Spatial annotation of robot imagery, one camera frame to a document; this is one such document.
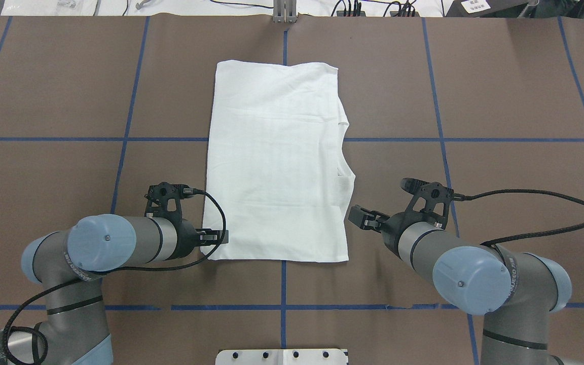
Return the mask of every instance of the sticker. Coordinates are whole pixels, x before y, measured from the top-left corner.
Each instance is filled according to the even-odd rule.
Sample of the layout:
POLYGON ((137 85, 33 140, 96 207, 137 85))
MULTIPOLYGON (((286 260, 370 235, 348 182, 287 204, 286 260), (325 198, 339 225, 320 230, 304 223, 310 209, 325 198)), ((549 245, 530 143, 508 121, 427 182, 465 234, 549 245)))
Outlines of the sticker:
POLYGON ((467 0, 467 2, 461 2, 461 5, 468 14, 482 12, 491 8, 486 0, 467 0))
POLYGON ((76 5, 78 5, 76 0, 58 0, 59 7, 75 9, 76 5))

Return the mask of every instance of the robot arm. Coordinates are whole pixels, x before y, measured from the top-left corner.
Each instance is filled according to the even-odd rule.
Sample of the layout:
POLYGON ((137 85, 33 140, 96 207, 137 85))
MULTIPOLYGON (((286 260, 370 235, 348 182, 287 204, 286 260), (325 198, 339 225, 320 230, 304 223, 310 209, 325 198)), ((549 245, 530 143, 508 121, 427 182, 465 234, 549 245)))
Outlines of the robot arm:
POLYGON ((572 293, 559 264, 500 245, 471 245, 443 230, 452 189, 412 178, 405 178, 401 187, 414 196, 405 212, 389 217, 355 205, 348 219, 382 233, 387 248, 449 303, 485 316, 482 365, 582 364, 547 353, 549 313, 563 309, 572 293), (420 198, 426 205, 415 211, 420 198), (435 212, 438 204, 443 205, 441 214, 435 212))
MULTIPOLYGON (((106 273, 178 259, 197 246, 227 241, 222 231, 195 229, 181 219, 180 199, 203 193, 163 182, 150 187, 146 194, 145 217, 90 216, 67 231, 51 233, 28 245, 21 266, 29 280, 44 289, 78 281, 46 295, 48 319, 35 326, 45 335, 50 349, 44 363, 112 363, 111 336, 100 289, 100 279, 106 273), (176 210, 169 212, 171 199, 176 210)), ((22 332, 10 335, 9 349, 25 363, 39 363, 45 352, 37 336, 22 332)), ((0 352, 0 362, 6 365, 7 359, 1 357, 0 352)))

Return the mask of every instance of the metal bracket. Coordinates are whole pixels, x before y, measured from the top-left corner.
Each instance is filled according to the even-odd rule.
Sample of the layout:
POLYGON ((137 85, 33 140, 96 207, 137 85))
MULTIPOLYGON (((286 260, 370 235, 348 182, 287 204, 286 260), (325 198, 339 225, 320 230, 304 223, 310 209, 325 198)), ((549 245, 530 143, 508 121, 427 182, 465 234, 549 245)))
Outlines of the metal bracket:
POLYGON ((346 349, 222 350, 215 365, 348 365, 346 349))
POLYGON ((274 0, 274 23, 296 23, 297 0, 274 0))

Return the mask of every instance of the brown table surface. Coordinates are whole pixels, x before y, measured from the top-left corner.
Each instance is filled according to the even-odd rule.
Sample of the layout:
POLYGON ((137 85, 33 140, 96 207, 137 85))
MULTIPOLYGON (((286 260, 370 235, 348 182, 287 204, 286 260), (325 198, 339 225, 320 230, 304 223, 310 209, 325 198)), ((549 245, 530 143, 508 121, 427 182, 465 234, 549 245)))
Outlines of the brown table surface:
MULTIPOLYGON (((0 327, 40 291, 19 269, 29 242, 87 215, 142 215, 163 180, 204 187, 215 65, 229 59, 339 68, 352 203, 404 210, 405 176, 584 199, 584 20, 0 17, 0 327)), ((200 224, 202 199, 185 207, 200 224)), ((497 196, 452 218, 452 233, 481 242, 581 222, 584 208, 497 196)), ((482 318, 444 305, 380 236, 346 227, 347 263, 110 275, 115 363, 280 347, 347 348, 354 364, 478 363, 482 318)), ((552 315, 550 352, 584 360, 584 230, 507 246, 566 268, 572 304, 552 315)), ((17 323, 43 320, 41 308, 17 323)))

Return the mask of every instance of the cable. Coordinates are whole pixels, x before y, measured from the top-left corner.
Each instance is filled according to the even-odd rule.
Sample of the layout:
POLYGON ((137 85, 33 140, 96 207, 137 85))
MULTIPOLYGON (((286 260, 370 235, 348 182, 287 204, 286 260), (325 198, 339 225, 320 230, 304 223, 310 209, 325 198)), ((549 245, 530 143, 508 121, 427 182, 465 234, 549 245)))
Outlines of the cable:
POLYGON ((225 234, 227 233, 227 218, 225 217, 225 212, 222 210, 222 208, 220 208, 220 204, 218 204, 218 202, 211 196, 211 194, 209 194, 208 192, 205 192, 204 190, 200 190, 200 189, 195 189, 197 191, 197 194, 201 194, 204 195, 206 197, 209 198, 209 200, 213 203, 213 205, 215 205, 215 207, 217 208, 218 212, 220 213, 220 217, 222 217, 222 234, 220 234, 220 239, 218 240, 220 243, 216 244, 211 251, 209 251, 209 253, 205 254, 201 259, 197 260, 197 261, 193 261, 190 264, 186 264, 186 265, 181 265, 181 266, 172 266, 170 268, 140 268, 138 266, 123 266, 120 268, 115 268, 113 270, 109 270, 108 272, 104 272, 104 273, 111 273, 111 272, 121 272, 121 271, 126 271, 126 270, 130 270, 130 271, 136 271, 136 272, 172 272, 174 270, 181 270, 181 269, 185 269, 185 268, 190 268, 191 266, 195 266, 203 261, 205 261, 206 259, 209 258, 209 256, 211 256, 213 254, 213 252, 215 252, 215 250, 218 249, 218 247, 220 247, 220 245, 222 244, 222 241, 225 240, 225 234))
POLYGON ((218 2, 218 0, 209 0, 209 2, 222 4, 222 5, 243 5, 246 7, 259 7, 265 9, 274 9, 274 7, 268 7, 267 5, 258 5, 258 4, 245 4, 245 3, 228 3, 228 2, 218 2))
MULTIPOLYGON (((510 193, 520 193, 520 194, 543 194, 543 195, 547 195, 547 196, 555 196, 555 197, 559 197, 568 201, 572 201, 574 203, 580 204, 580 205, 584 205, 584 200, 572 197, 572 196, 566 196, 565 194, 560 194, 560 193, 556 193, 556 192, 549 192, 547 190, 533 190, 533 189, 503 189, 503 190, 493 190, 491 192, 485 192, 482 194, 477 194, 475 196, 465 196, 463 194, 454 194, 452 197, 453 201, 470 201, 470 200, 475 200, 475 199, 479 199, 480 197, 487 197, 487 196, 492 196, 492 195, 496 195, 496 194, 510 194, 510 193)), ((558 229, 552 229, 549 231, 541 231, 541 232, 533 232, 533 233, 522 233, 522 234, 515 234, 513 236, 507 236, 507 237, 501 237, 501 238, 495 238, 494 240, 490 240, 490 241, 486 241, 484 243, 482 243, 482 245, 486 246, 486 247, 491 247, 497 243, 502 243, 502 242, 509 242, 509 241, 516 241, 516 240, 523 240, 524 238, 535 238, 535 237, 544 237, 544 236, 553 236, 554 234, 561 234, 561 233, 567 233, 567 232, 572 232, 572 231, 577 231, 579 229, 584 228, 584 222, 582 222, 581 224, 576 224, 574 226, 569 226, 569 227, 563 227, 563 228, 558 228, 558 229)))
POLYGON ((44 360, 46 360, 47 355, 49 354, 49 342, 47 342, 47 338, 46 338, 46 336, 44 336, 44 333, 42 333, 38 330, 35 330, 34 328, 30 328, 28 326, 13 326, 12 323, 19 316, 19 313, 21 313, 21 311, 24 310, 30 303, 33 303, 34 301, 38 300, 39 298, 42 298, 43 296, 45 296, 47 294, 53 293, 54 291, 56 291, 58 289, 62 289, 65 286, 69 286, 69 285, 75 284, 77 282, 81 282, 81 280, 80 279, 70 280, 68 282, 63 282, 63 284, 56 285, 53 288, 46 289, 42 293, 39 293, 39 294, 33 296, 32 298, 30 298, 29 300, 25 301, 24 303, 22 303, 18 307, 18 309, 15 310, 15 312, 12 314, 12 316, 10 316, 8 322, 6 323, 6 325, 4 326, 4 329, 3 329, 2 347, 3 347, 4 355, 6 356, 6 359, 8 359, 10 362, 14 363, 15 365, 40 365, 42 362, 44 362, 44 360), (16 358, 14 355, 12 355, 12 353, 10 353, 8 341, 10 338, 10 334, 13 332, 26 332, 26 333, 30 333, 31 335, 35 335, 35 336, 39 337, 40 341, 42 342, 42 346, 44 346, 44 352, 42 352, 42 356, 40 356, 38 362, 31 362, 31 363, 22 362, 21 360, 16 358))
POLYGON ((337 10, 337 7, 339 6, 339 3, 344 4, 344 12, 346 13, 346 3, 344 2, 344 0, 339 0, 336 4, 335 7, 333 8, 333 12, 331 13, 331 16, 334 16, 335 11, 337 10))
POLYGON ((389 11, 389 8, 391 8, 391 5, 397 4, 398 5, 398 13, 400 13, 400 8, 403 6, 402 4, 400 4, 400 2, 390 2, 387 3, 387 9, 384 10, 384 14, 382 14, 382 18, 384 18, 385 16, 387 16, 387 12, 389 11))

